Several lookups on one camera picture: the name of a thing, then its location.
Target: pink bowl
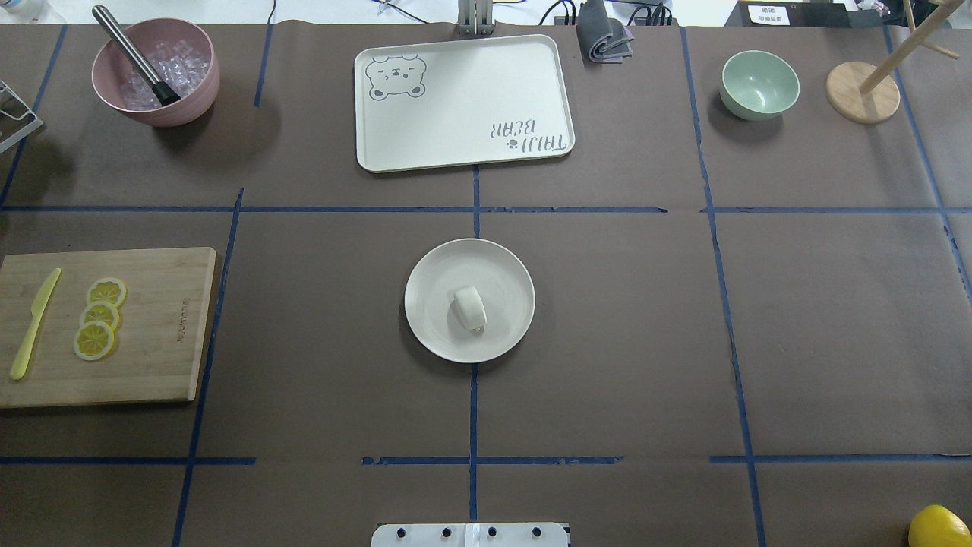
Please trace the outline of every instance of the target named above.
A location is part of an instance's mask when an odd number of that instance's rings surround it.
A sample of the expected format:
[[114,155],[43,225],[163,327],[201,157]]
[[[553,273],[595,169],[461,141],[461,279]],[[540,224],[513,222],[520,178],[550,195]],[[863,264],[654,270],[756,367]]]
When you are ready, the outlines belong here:
[[125,30],[125,34],[146,55],[157,42],[175,44],[186,40],[197,51],[209,54],[209,70],[198,88],[172,104],[152,110],[128,110],[124,106],[121,87],[133,68],[118,45],[109,41],[98,52],[91,67],[91,84],[105,104],[136,122],[155,128],[181,126],[209,110],[220,89],[220,64],[212,40],[201,28],[187,20],[158,18],[136,22]]

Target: stainless steel handle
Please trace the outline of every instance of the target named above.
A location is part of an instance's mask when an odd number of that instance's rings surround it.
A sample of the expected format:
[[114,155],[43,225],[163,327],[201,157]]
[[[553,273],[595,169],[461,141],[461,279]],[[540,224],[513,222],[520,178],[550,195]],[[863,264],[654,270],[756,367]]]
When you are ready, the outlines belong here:
[[124,33],[122,28],[119,26],[119,22],[115,20],[112,13],[108,11],[108,8],[104,6],[95,6],[91,8],[91,14],[98,20],[101,27],[105,29],[105,32],[112,37],[112,40],[119,45],[124,56],[128,57],[131,64],[135,66],[138,73],[145,78],[145,81],[149,83],[149,86],[154,86],[155,84],[162,81],[158,77],[156,70],[149,64],[149,61],[145,59],[142,52],[135,47],[135,44],[131,43],[128,39],[128,35]]

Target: bear drawing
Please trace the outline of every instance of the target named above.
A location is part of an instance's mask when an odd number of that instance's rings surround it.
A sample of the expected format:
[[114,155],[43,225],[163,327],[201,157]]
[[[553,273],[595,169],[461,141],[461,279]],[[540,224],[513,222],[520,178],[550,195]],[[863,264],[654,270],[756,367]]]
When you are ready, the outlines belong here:
[[425,84],[422,83],[425,69],[425,61],[418,55],[375,57],[364,69],[371,82],[368,94],[374,100],[402,93],[412,97],[422,96],[425,92]]

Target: bowl rim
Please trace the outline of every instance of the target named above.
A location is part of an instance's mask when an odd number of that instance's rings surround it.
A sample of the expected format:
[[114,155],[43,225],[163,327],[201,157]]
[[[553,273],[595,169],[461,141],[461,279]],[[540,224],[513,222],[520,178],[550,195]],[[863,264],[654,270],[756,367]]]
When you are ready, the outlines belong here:
[[[728,86],[726,86],[726,68],[729,67],[729,64],[733,60],[735,60],[736,57],[738,57],[740,55],[751,55],[751,54],[768,55],[768,56],[770,56],[772,58],[775,58],[779,62],[783,63],[783,66],[785,66],[789,70],[789,74],[793,76],[793,81],[796,82],[796,93],[793,95],[793,98],[790,99],[790,101],[785,106],[783,106],[782,108],[778,108],[778,109],[774,109],[774,110],[765,110],[765,109],[764,110],[757,110],[757,109],[754,109],[754,108],[749,108],[748,106],[744,106],[743,103],[739,100],[739,98],[736,97],[732,93],[732,91],[729,90],[729,87]],[[732,55],[731,57],[729,57],[726,60],[726,62],[722,65],[721,84],[722,84],[722,88],[726,91],[726,93],[730,97],[732,97],[732,99],[734,101],[736,101],[737,104],[739,104],[741,107],[745,108],[746,110],[751,110],[752,112],[757,112],[759,114],[779,114],[780,112],[784,112],[789,107],[791,107],[794,104],[796,104],[797,99],[800,98],[800,77],[797,76],[796,71],[793,70],[793,67],[790,65],[790,63],[786,62],[786,59],[782,58],[779,55],[775,55],[775,54],[772,54],[770,52],[766,52],[766,51],[763,51],[763,50],[745,50],[743,52],[738,52],[737,54]]]
[[132,113],[132,114],[148,114],[150,112],[153,112],[153,113],[154,112],[164,112],[166,109],[172,108],[175,105],[177,105],[180,102],[182,102],[182,99],[184,99],[184,98],[192,95],[196,91],[198,91],[200,88],[202,88],[202,85],[205,84],[207,80],[209,80],[211,77],[213,77],[213,66],[214,66],[214,63],[216,62],[216,47],[213,46],[213,39],[209,37],[209,33],[206,32],[205,30],[203,30],[203,28],[201,26],[199,26],[198,24],[195,24],[194,22],[192,22],[190,20],[185,20],[185,19],[182,19],[182,18],[151,18],[151,19],[140,20],[138,22],[133,22],[132,24],[130,24],[129,26],[127,26],[124,30],[125,30],[125,32],[127,32],[132,27],[138,26],[140,24],[149,23],[149,22],[156,22],[156,21],[167,21],[167,20],[184,22],[184,23],[186,23],[186,24],[188,24],[190,26],[195,27],[199,32],[202,33],[203,37],[206,38],[206,43],[209,44],[209,52],[210,52],[209,69],[206,70],[206,75],[202,77],[202,81],[199,82],[199,85],[196,86],[196,88],[194,90],[192,90],[192,92],[190,92],[185,97],[180,97],[179,100],[173,102],[172,104],[166,104],[165,106],[159,106],[158,108],[152,108],[152,109],[149,109],[149,110],[130,110],[128,108],[123,108],[123,107],[120,107],[120,106],[115,106],[108,99],[106,99],[104,96],[102,96],[101,91],[98,90],[98,86],[96,86],[94,84],[94,66],[95,66],[95,64],[97,64],[98,59],[102,56],[102,54],[105,53],[105,50],[107,50],[108,47],[111,46],[114,43],[114,41],[111,38],[109,38],[108,41],[105,42],[105,45],[104,46],[101,46],[101,49],[98,50],[98,53],[94,56],[94,61],[91,63],[91,87],[94,89],[94,93],[96,95],[98,95],[98,98],[101,99],[101,102],[104,102],[105,104],[107,104],[108,106],[114,108],[115,110],[118,110],[119,112],[126,112],[126,113]]

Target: ice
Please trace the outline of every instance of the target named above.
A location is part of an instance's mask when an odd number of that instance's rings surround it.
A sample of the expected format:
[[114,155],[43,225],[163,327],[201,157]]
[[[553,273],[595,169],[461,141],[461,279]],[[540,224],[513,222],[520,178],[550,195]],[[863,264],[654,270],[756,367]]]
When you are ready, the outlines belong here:
[[[158,42],[146,52],[145,57],[156,69],[159,78],[181,97],[198,88],[209,70],[209,57],[186,40],[175,44]],[[128,110],[151,110],[161,106],[152,88],[134,67],[121,85],[121,97]]]

